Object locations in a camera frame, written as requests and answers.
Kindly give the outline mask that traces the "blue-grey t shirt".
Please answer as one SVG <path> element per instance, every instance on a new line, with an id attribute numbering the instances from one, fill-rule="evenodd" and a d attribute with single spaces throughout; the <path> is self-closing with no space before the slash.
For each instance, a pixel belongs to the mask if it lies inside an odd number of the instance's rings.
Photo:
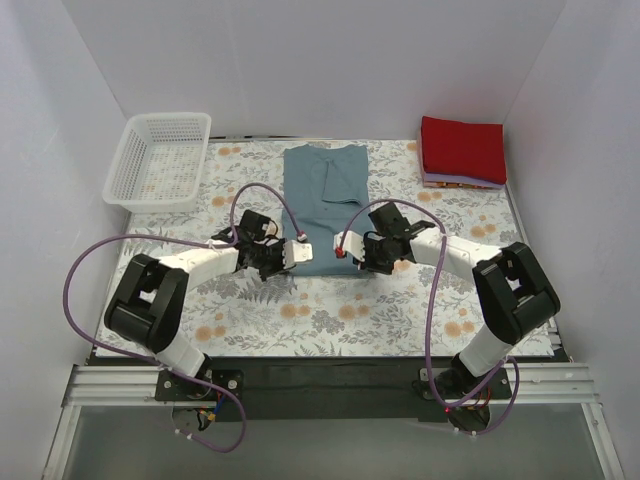
<path id="1" fill-rule="evenodd" d="M 349 221 L 364 234 L 371 221 L 360 211 L 369 203 L 367 148 L 347 145 L 287 149 L 283 154 L 283 196 L 313 249 L 313 259 L 293 268 L 298 277 L 358 275 L 357 267 L 335 256 L 334 236 Z"/>

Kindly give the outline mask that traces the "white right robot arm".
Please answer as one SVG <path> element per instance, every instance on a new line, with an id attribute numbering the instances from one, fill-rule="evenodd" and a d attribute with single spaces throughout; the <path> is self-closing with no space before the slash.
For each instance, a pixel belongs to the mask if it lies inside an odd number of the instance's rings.
<path id="1" fill-rule="evenodd" d="M 335 248 L 349 253 L 360 269 L 380 274 L 391 274 L 399 260 L 434 267 L 428 324 L 433 322 L 442 273 L 455 275 L 476 288 L 484 324 L 454 356 L 448 369 L 434 374 L 431 366 L 426 368 L 435 399 L 444 392 L 462 401 L 479 395 L 513 348 L 561 308 L 536 256 L 522 242 L 500 247 L 452 236 L 433 214 L 412 223 L 394 202 L 378 202 L 369 218 L 372 230 L 362 236 L 346 232 L 336 240 Z"/>

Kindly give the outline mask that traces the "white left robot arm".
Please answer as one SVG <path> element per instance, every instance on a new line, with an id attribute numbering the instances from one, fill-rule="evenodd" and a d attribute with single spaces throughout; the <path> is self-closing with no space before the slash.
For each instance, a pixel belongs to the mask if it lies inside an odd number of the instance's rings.
<path id="1" fill-rule="evenodd" d="M 129 261 L 104 313 L 106 328 L 179 372 L 178 387 L 193 400 L 213 386 L 207 356 L 180 332 L 187 293 L 220 276 L 253 268 L 260 278 L 285 271 L 286 240 L 265 232 L 271 220 L 253 211 L 238 226 L 211 237 L 205 248 Z"/>

